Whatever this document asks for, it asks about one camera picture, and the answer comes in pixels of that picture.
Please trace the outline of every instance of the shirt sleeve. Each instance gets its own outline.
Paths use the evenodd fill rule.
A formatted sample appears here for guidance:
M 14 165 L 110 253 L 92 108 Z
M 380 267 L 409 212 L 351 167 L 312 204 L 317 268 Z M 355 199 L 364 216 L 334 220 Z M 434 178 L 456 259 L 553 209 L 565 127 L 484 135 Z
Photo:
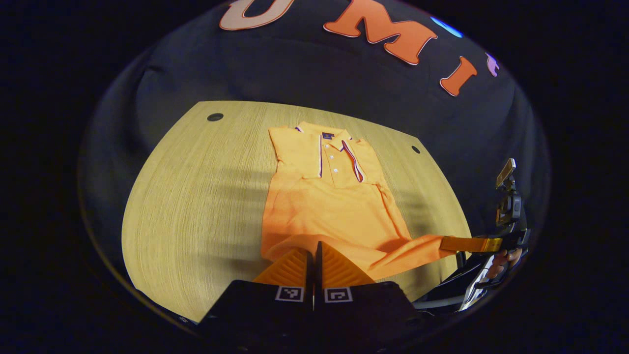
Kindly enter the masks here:
M 277 170 L 293 169 L 303 178 L 321 176 L 321 141 L 319 135 L 306 134 L 287 126 L 269 128 L 277 156 Z

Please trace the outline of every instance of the polo shirt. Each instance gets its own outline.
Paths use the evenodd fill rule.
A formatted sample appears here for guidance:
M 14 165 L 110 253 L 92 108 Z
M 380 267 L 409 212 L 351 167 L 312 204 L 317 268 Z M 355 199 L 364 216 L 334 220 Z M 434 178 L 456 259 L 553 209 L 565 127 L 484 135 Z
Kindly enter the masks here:
M 443 236 L 411 238 L 366 140 L 307 122 L 269 134 L 277 171 L 262 218 L 264 258 L 295 247 L 315 254 L 324 241 L 380 279 L 455 253 L 439 248 Z

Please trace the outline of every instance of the wooden table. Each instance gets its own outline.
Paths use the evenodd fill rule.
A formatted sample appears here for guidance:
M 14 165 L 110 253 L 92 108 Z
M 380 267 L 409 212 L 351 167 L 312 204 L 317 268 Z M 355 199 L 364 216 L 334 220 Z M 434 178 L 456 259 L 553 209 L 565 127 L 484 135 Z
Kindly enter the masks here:
M 213 113 L 224 117 L 210 122 Z M 260 255 L 262 213 L 277 164 L 268 128 L 301 121 L 345 128 L 369 141 L 412 237 L 470 237 L 448 181 L 415 137 L 311 108 L 199 102 L 151 153 L 126 205 L 123 256 L 138 290 L 200 321 L 232 280 L 253 280 L 270 265 Z M 449 256 L 381 281 L 395 281 L 415 300 L 456 269 Z

